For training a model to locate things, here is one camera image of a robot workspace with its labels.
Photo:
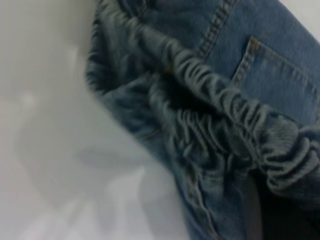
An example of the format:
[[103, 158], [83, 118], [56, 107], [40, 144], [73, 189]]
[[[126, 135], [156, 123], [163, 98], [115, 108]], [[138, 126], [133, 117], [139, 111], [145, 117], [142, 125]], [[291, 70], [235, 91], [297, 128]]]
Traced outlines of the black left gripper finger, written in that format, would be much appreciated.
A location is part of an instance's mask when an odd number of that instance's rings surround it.
[[250, 240], [318, 240], [315, 230], [302, 213], [284, 198], [270, 192], [258, 172], [249, 175]]

